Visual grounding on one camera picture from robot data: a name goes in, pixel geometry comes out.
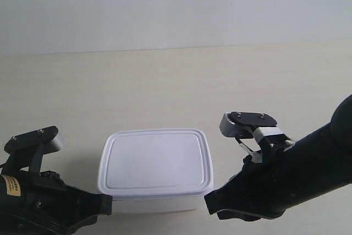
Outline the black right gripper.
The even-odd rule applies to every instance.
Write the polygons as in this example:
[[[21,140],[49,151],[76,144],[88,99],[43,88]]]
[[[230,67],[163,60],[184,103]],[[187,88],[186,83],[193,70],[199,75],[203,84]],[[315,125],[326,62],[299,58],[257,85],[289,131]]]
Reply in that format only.
[[[277,151],[262,163],[251,162],[247,154],[239,173],[221,188],[204,196],[208,213],[217,214],[220,220],[271,220],[295,206],[296,194],[280,186],[279,174],[272,169],[274,162],[288,150]]]

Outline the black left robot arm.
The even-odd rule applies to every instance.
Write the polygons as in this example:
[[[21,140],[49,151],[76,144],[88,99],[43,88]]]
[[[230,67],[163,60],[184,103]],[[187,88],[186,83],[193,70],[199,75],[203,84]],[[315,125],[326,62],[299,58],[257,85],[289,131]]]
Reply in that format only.
[[[74,234],[112,214],[112,197],[69,186],[52,171],[1,175],[1,234]]]

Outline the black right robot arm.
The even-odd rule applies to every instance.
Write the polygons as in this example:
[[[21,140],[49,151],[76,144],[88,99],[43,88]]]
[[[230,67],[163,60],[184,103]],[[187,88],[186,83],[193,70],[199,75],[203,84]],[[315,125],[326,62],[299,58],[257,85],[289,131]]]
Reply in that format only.
[[[241,171],[204,197],[221,220],[272,220],[351,183],[350,97],[326,125],[298,141],[264,113],[227,112],[219,128],[247,153]]]

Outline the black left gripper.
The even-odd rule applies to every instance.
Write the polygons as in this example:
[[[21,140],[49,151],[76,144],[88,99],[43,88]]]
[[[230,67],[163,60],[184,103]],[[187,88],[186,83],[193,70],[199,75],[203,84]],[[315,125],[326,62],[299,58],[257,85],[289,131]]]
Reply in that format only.
[[[66,185],[52,171],[8,174],[8,234],[74,234],[112,214],[112,197]]]

